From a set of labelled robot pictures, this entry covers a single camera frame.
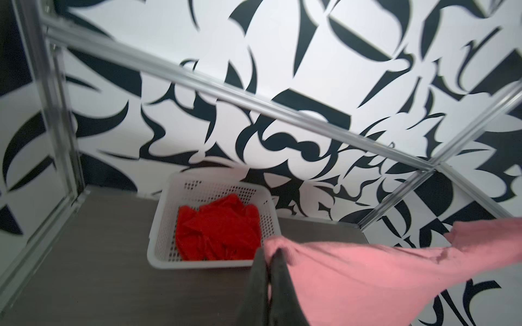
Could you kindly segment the pink t shirt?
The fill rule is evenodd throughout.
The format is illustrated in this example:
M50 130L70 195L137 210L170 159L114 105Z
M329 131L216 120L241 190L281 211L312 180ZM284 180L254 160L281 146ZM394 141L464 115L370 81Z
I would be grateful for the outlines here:
M310 325L408 325L440 292L521 261L521 220L455 222L448 247L295 243L267 239L281 252Z

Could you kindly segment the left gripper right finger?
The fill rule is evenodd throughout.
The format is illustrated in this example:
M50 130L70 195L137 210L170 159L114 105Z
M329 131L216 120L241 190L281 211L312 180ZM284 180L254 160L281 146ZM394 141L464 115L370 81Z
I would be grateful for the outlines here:
M268 325L309 325L300 307L284 252L278 249L270 263L271 302Z

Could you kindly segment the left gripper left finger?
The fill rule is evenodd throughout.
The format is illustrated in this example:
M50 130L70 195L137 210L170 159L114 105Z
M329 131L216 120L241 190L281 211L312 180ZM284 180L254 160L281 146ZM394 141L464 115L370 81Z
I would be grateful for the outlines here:
M246 294L234 325L269 324L269 270L263 248L256 251L247 281Z

